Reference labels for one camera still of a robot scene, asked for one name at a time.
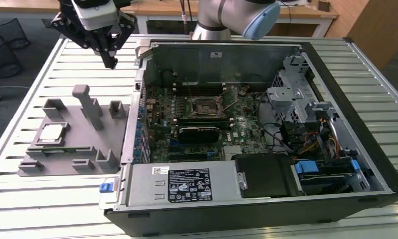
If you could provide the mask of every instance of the white cable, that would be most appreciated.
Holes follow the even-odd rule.
[[[28,86],[0,86],[0,88],[25,88],[25,89],[31,89],[31,87],[28,87]]]

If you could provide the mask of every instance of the power supply label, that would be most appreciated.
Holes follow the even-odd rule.
[[[168,201],[170,203],[210,200],[209,168],[168,171]]]

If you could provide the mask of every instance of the mesh trash can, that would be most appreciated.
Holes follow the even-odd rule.
[[[0,18],[0,35],[5,36],[7,43],[13,50],[29,45],[29,40],[17,19]]]
[[[20,61],[5,43],[5,37],[0,35],[0,78],[15,76],[21,70]]]

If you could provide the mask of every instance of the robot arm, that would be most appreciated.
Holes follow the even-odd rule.
[[[280,14],[276,0],[200,0],[194,40],[230,40],[230,30],[261,39]]]
[[[126,39],[134,31],[137,19],[120,9],[130,5],[130,0],[60,0],[60,13],[52,26],[80,47],[92,48],[101,56],[105,67],[114,69],[114,58]],[[118,27],[113,36],[110,29]]]
[[[134,31],[137,19],[120,9],[130,0],[58,0],[60,13],[52,26],[84,49],[92,48],[105,67],[114,69],[114,58]],[[258,40],[270,31],[278,14],[276,0],[200,0],[196,40],[230,40],[230,30]],[[110,34],[118,27],[116,36]]]

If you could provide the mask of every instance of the slatted metal surface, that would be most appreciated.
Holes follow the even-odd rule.
[[[182,39],[181,36],[148,36],[152,39]],[[102,216],[97,206],[98,185],[118,175],[19,177],[17,166],[41,124],[41,106],[46,98],[70,97],[74,84],[88,84],[100,103],[121,100],[130,103],[136,76],[134,47],[142,37],[132,37],[118,52],[118,69],[106,70],[101,58],[68,40],[60,40],[49,62],[35,82],[24,103],[0,141],[0,238],[112,238],[126,239]],[[353,49],[341,39],[277,38],[310,41],[345,91],[362,120],[398,170],[398,97],[390,85],[369,70]],[[172,235],[162,238],[248,238],[278,236],[293,238],[398,238],[398,202],[385,208],[368,209],[340,222],[293,225]]]

